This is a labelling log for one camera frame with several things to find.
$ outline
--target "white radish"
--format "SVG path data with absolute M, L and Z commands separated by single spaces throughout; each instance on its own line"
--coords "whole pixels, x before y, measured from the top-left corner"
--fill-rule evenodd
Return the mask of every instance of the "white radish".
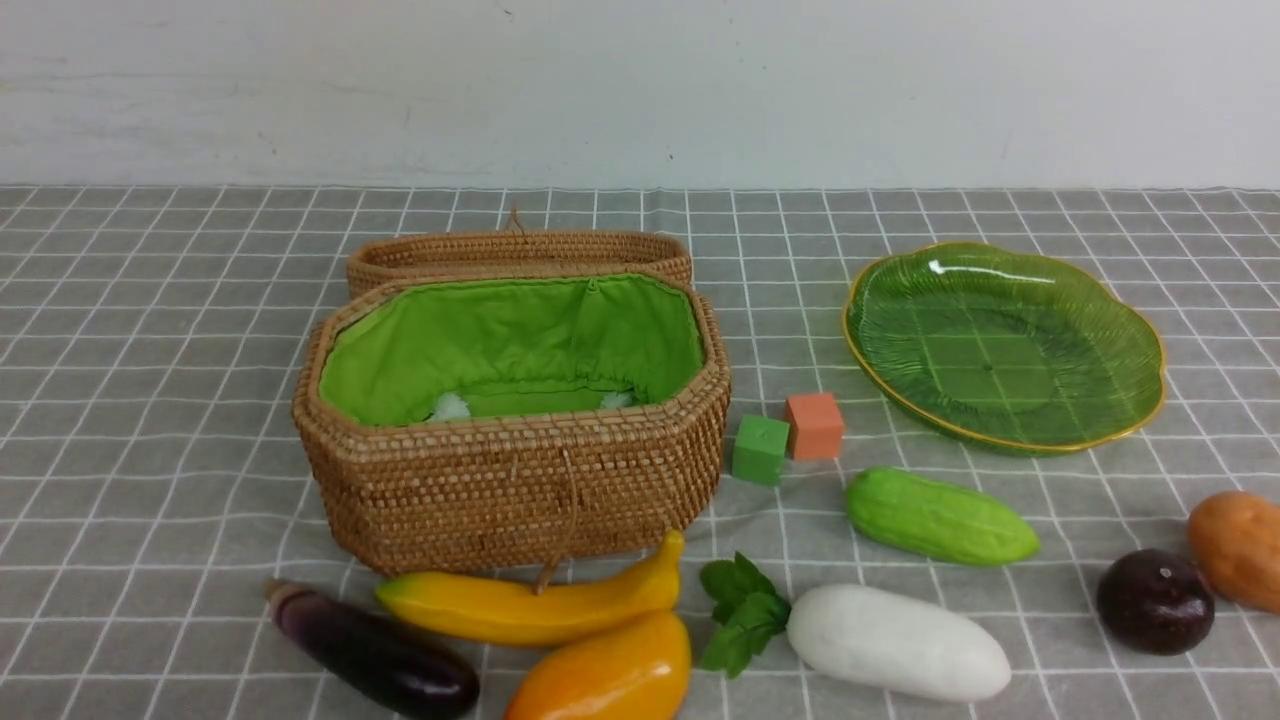
M 942 702 L 1005 689 L 1009 659 L 980 625 L 914 597 L 859 584 L 814 588 L 792 605 L 791 647 L 840 680 Z

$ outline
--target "foam block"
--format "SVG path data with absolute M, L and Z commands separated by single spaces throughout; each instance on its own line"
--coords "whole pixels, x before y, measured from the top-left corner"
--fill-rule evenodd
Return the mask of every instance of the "foam block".
M 845 418 L 840 414 L 835 395 L 792 395 L 787 398 L 787 424 L 791 425 L 787 451 L 794 460 L 840 457 Z
M 791 425 L 760 415 L 748 415 L 737 427 L 731 474 L 750 483 L 777 486 L 787 456 Z

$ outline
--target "green cube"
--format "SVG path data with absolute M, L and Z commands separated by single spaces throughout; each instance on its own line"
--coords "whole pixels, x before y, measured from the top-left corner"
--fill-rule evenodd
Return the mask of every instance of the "green cube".
M 791 425 L 760 415 L 748 415 L 737 427 L 732 475 L 740 480 L 777 486 L 787 456 Z

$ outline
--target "white wall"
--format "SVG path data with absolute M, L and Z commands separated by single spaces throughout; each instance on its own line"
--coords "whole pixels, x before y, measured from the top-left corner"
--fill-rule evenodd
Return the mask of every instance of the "white wall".
M 0 0 L 0 182 L 1280 187 L 1276 0 Z

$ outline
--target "basket handle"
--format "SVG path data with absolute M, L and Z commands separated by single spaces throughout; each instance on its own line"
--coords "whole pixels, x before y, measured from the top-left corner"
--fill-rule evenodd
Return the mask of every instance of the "basket handle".
M 502 227 L 502 232 L 511 229 L 511 225 L 516 225 L 520 229 L 520 234 L 527 236 L 529 231 L 525 229 L 525 224 L 520 222 L 520 209 L 516 206 L 516 201 L 511 201 L 511 217 L 507 218 L 507 224 Z
M 559 550 L 556 555 L 552 555 L 549 560 L 543 565 L 541 573 L 538 574 L 538 579 L 530 587 L 534 594 L 543 594 L 547 585 L 550 584 L 552 577 L 556 575 L 556 569 L 568 555 L 570 543 L 573 542 L 573 536 L 577 534 L 577 478 L 573 475 L 573 465 L 568 460 L 568 450 L 561 448 L 561 457 L 564 459 L 564 471 L 568 474 L 568 492 L 570 492 L 570 506 L 568 506 L 568 529 L 564 532 L 564 538 L 561 543 Z M 516 479 L 516 465 L 518 460 L 512 460 L 511 462 L 511 479 Z

